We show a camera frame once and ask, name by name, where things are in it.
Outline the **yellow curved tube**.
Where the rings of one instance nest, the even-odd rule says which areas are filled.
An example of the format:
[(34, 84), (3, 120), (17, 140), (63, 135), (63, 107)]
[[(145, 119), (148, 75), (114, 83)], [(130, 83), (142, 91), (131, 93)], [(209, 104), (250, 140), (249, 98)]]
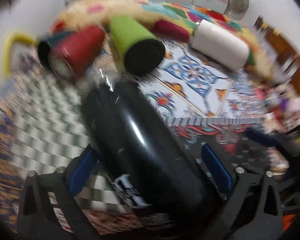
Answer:
[(38, 41), (29, 35), (17, 31), (10, 33), (5, 40), (2, 54), (2, 75), (4, 79), (8, 79), (12, 74), (12, 53), (16, 43), (27, 47), (38, 46)]

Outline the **black thermos cup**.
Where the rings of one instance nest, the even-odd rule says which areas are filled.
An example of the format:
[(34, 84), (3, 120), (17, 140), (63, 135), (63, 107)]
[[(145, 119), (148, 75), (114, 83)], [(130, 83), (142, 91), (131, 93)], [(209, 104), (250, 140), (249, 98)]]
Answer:
[(195, 161), (136, 83), (116, 72), (90, 74), (81, 115), (91, 146), (133, 211), (195, 216), (209, 209)]

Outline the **wooden bed headboard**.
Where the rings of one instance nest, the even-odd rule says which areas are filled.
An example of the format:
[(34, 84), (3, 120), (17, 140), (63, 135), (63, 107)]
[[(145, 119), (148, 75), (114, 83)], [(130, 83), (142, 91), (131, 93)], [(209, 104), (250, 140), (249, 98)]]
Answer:
[(264, 22), (262, 16), (258, 16), (254, 28), (264, 34), (263, 39), (275, 51), (275, 62), (284, 69), (284, 74), (288, 74), (296, 67), (296, 71), (290, 78), (290, 83), (300, 94), (300, 53), (277, 29)]

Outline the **colourful patchwork blanket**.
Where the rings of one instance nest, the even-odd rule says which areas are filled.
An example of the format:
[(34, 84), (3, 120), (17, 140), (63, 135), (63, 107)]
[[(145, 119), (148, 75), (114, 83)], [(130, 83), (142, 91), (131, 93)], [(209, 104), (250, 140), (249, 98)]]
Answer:
[(114, 16), (127, 15), (151, 32), (176, 41), (188, 42), (195, 26), (206, 20), (244, 41), (250, 48), (245, 70), (262, 80), (271, 80), (273, 64), (256, 36), (244, 25), (228, 16), (205, 7), (153, 3), (149, 0), (74, 0), (56, 18), (53, 34), (63, 30), (78, 30), (91, 24), (108, 26)]

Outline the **dark teal cup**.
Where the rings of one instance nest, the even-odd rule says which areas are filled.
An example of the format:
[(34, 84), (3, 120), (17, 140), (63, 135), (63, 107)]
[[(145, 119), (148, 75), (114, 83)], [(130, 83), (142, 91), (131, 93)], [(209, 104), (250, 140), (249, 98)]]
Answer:
[(42, 38), (37, 47), (37, 54), (41, 65), (48, 71), (52, 72), (49, 55), (51, 50), (65, 37), (70, 34), (73, 34), (74, 31), (61, 31), (53, 35), (49, 35), (45, 38)]

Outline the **standing electric fan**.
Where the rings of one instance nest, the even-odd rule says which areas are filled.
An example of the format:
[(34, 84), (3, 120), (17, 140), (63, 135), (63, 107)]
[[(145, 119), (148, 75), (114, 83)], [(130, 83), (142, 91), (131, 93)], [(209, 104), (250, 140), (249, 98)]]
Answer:
[(249, 9), (249, 0), (228, 0), (225, 15), (232, 20), (240, 21)]

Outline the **red thermos cup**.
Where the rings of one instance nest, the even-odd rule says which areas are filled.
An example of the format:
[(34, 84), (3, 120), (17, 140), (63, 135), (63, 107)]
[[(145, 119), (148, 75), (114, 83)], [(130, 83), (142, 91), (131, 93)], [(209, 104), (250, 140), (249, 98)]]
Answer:
[(49, 54), (52, 71), (70, 82), (80, 79), (100, 53), (104, 38), (105, 32), (98, 25), (69, 34)]

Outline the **white thermos cup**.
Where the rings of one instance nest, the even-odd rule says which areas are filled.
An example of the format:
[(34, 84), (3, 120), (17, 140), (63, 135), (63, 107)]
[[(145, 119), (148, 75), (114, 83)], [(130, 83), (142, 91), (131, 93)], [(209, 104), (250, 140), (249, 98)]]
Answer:
[(233, 72), (243, 68), (250, 55), (244, 41), (207, 20), (196, 25), (190, 45)]

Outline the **green thermos cup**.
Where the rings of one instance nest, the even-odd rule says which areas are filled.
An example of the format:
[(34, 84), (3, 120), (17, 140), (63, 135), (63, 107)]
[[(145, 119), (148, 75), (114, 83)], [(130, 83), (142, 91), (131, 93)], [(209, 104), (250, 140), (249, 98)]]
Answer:
[(109, 30), (123, 66), (130, 74), (146, 75), (164, 59), (164, 44), (134, 18), (114, 16), (109, 22)]

